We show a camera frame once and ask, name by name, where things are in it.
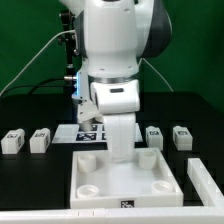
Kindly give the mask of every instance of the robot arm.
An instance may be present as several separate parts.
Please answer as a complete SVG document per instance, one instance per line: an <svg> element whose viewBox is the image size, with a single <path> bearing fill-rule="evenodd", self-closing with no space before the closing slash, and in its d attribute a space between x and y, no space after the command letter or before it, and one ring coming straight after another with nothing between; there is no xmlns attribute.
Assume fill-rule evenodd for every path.
<svg viewBox="0 0 224 224"><path fill-rule="evenodd" d="M140 107L136 58L157 56L168 45L168 15L161 0L61 1L78 13L74 27L80 54L88 61L83 74L88 81L80 88L90 83L93 103L86 97L86 108L92 109L80 112L78 120L82 124L102 114L111 157L126 160L134 151L135 112Z"/></svg>

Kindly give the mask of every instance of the printed label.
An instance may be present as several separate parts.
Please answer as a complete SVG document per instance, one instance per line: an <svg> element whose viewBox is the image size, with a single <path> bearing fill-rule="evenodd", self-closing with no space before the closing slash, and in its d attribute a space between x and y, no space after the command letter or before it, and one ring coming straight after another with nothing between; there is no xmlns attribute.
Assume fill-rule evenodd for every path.
<svg viewBox="0 0 224 224"><path fill-rule="evenodd" d="M178 131L177 133L178 133L178 135L188 135L188 133L186 131Z"/></svg>
<svg viewBox="0 0 224 224"><path fill-rule="evenodd" d="M44 136L45 136L44 133L37 133L37 134L35 135L35 138L44 137Z"/></svg>
<svg viewBox="0 0 224 224"><path fill-rule="evenodd" d="M18 134L8 134L7 138L16 138Z"/></svg>
<svg viewBox="0 0 224 224"><path fill-rule="evenodd" d="M85 134L78 134L76 141L95 141L96 140L96 133L85 133Z"/></svg>
<svg viewBox="0 0 224 224"><path fill-rule="evenodd" d="M121 201L121 208L134 208L134 207L135 207L134 200Z"/></svg>
<svg viewBox="0 0 224 224"><path fill-rule="evenodd" d="M159 132L158 131L150 131L149 134L150 135L159 135Z"/></svg>

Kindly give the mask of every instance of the white block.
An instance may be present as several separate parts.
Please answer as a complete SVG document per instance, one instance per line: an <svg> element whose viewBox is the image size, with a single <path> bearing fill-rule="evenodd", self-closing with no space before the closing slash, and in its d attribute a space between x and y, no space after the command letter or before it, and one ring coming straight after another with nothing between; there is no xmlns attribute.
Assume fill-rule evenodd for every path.
<svg viewBox="0 0 224 224"><path fill-rule="evenodd" d="M163 151L163 135L159 128L153 126L146 128L146 142L148 147L159 148Z"/></svg>
<svg viewBox="0 0 224 224"><path fill-rule="evenodd" d="M31 153L45 153L51 142L50 130L44 128L36 130L30 139L30 152Z"/></svg>
<svg viewBox="0 0 224 224"><path fill-rule="evenodd" d="M23 129L12 130L2 139L3 154L17 154L23 146L25 132Z"/></svg>
<svg viewBox="0 0 224 224"><path fill-rule="evenodd" d="M176 126L173 128L173 141L178 151L191 151L193 137L186 127Z"/></svg>

